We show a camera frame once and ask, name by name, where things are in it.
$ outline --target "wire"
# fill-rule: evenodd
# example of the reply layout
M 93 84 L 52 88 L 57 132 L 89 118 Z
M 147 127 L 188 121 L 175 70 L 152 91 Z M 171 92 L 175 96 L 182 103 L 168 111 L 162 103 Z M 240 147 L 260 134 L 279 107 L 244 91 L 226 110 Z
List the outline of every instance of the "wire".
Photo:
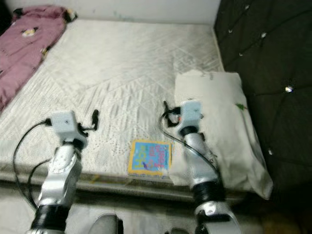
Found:
M 28 198 L 30 199 L 30 201 L 31 201 L 32 204 L 36 204 L 36 203 L 35 203 L 35 200 L 34 200 L 34 197 L 33 197 L 33 189 L 32 189 L 32 187 L 31 187 L 31 179 L 32 179 L 32 177 L 33 177 L 33 175 L 34 175 L 36 169 L 37 169 L 39 166 L 41 166 L 42 164 L 44 164 L 44 163 L 46 163 L 46 162 L 49 162 L 50 160 L 51 160 L 51 159 L 46 159 L 46 160 L 44 160 L 44 161 L 38 163 L 35 167 L 33 167 L 31 173 L 29 174 L 29 177 L 28 177 L 28 180 L 27 180 L 26 188 L 27 188 L 27 190 L 28 190 Z
M 36 206 L 35 202 L 33 202 L 33 201 L 26 195 L 26 193 L 23 191 L 23 189 L 22 189 L 22 187 L 21 187 L 21 183 L 20 183 L 20 180 L 19 180 L 19 177 L 18 177 L 18 171 L 17 171 L 17 168 L 16 168 L 15 161 L 16 161 L 17 152 L 18 152 L 18 150 L 19 150 L 19 148 L 20 148 L 21 143 L 22 143 L 23 140 L 25 139 L 25 137 L 26 137 L 34 128 L 36 128 L 37 126 L 40 126 L 40 125 L 44 125 L 44 124 L 47 124 L 47 120 L 41 121 L 41 122 L 39 122 L 39 123 L 36 123 L 36 124 L 33 125 L 30 129 L 28 129 L 28 131 L 22 136 L 22 138 L 20 139 L 18 145 L 16 146 L 15 151 L 14 151 L 14 154 L 13 154 L 13 160 L 12 160 L 16 186 L 17 186 L 17 188 L 18 188 L 20 194 L 22 195 L 22 197 L 23 197 L 34 209 L 37 209 L 37 206 Z
M 218 180 L 220 183 L 222 183 L 222 179 L 221 179 L 221 174 L 220 172 L 217 170 L 217 168 L 215 168 L 215 166 L 204 156 L 202 155 L 199 151 L 197 151 L 196 149 L 194 149 L 192 146 L 188 145 L 186 142 L 183 142 L 182 140 L 174 137 L 173 135 L 170 135 L 169 133 L 167 133 L 163 126 L 162 126 L 162 120 L 165 118 L 165 116 L 167 114 L 169 114 L 170 111 L 166 111 L 162 114 L 162 116 L 159 118 L 158 124 L 159 124 L 159 128 L 162 131 L 162 133 L 167 136 L 168 138 L 180 143 L 181 145 L 183 145 L 184 147 L 188 148 L 189 150 L 193 151 L 197 156 L 199 156 L 202 160 L 204 160 L 210 167 L 211 169 L 214 171 L 214 173 L 216 174 L 216 176 L 218 177 Z

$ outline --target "small book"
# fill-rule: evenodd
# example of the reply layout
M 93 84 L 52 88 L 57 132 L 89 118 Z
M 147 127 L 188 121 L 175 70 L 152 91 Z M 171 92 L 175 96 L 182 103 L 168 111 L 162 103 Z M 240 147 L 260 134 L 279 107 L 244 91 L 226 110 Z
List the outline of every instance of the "small book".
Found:
M 135 140 L 132 143 L 128 174 L 166 176 L 171 166 L 171 143 Z

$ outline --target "pink blanket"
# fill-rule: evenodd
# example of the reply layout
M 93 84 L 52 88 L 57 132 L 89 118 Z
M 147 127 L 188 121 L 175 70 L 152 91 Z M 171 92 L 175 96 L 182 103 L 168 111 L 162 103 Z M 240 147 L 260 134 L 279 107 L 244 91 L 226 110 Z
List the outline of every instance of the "pink blanket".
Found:
M 66 9 L 34 6 L 15 11 L 16 20 L 0 37 L 0 112 L 39 67 L 65 30 Z

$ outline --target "pillowcase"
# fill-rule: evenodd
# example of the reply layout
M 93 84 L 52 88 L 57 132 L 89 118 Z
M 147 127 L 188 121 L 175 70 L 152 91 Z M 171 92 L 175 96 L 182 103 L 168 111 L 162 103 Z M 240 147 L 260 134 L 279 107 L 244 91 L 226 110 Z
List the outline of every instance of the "pillowcase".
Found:
M 177 75 L 176 106 L 190 98 L 202 104 L 204 118 L 200 121 L 200 132 L 216 156 L 225 188 L 255 192 L 269 199 L 273 182 L 266 170 L 239 75 L 198 70 Z M 175 143 L 174 149 L 170 178 L 175 185 L 188 185 L 183 146 Z

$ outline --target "white wall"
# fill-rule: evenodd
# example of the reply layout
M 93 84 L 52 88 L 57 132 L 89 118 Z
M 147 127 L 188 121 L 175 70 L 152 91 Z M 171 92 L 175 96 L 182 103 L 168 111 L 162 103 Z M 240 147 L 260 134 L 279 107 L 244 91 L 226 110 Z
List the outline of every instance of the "white wall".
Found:
M 214 24 L 220 0 L 7 0 L 11 11 L 56 4 L 77 11 L 81 19 Z

